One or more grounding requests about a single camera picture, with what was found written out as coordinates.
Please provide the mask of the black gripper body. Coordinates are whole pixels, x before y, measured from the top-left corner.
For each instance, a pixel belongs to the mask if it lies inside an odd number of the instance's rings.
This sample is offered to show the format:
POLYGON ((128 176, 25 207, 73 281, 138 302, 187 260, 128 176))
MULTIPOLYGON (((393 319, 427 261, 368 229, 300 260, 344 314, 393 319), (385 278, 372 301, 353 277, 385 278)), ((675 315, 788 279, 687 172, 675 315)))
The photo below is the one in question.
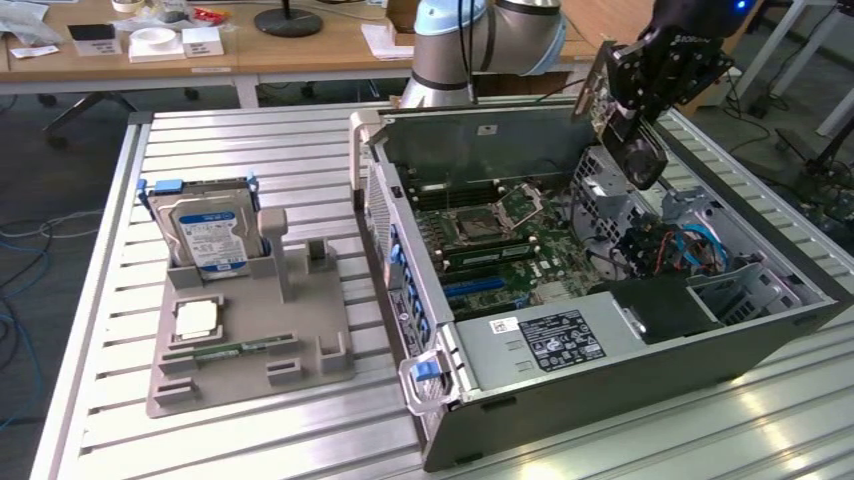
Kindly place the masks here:
POLYGON ((642 64, 660 65, 672 48, 712 47, 719 50, 722 64, 731 65, 723 53, 722 41, 742 27, 755 1, 655 1, 650 23, 638 36, 642 64))

